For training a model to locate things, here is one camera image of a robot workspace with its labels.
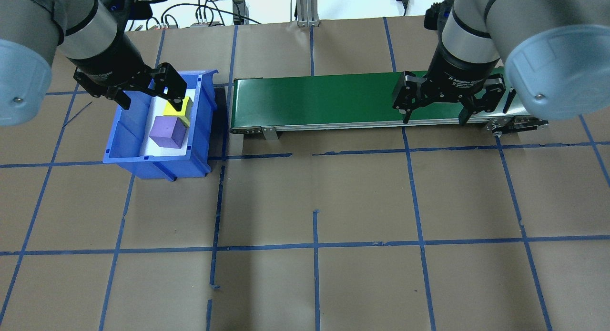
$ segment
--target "light blue joint cap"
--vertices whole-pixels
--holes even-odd
[[[601,110],[610,105],[610,28],[570,25],[536,34],[510,53],[505,73],[538,118]]]
[[[0,126],[25,123],[38,114],[51,84],[51,67],[36,51],[0,40]]]

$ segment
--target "purple cube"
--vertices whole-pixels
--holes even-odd
[[[187,127],[178,117],[157,116],[148,136],[160,147],[180,149],[186,132]]]

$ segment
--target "blue bin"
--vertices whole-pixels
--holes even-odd
[[[116,108],[104,163],[115,163],[140,179],[204,177],[211,171],[207,164],[212,114],[216,111],[212,77],[218,70],[179,72],[187,89],[195,89],[191,126],[185,155],[140,156],[146,137],[146,120],[152,97],[142,92],[126,92],[131,98],[129,110]]]

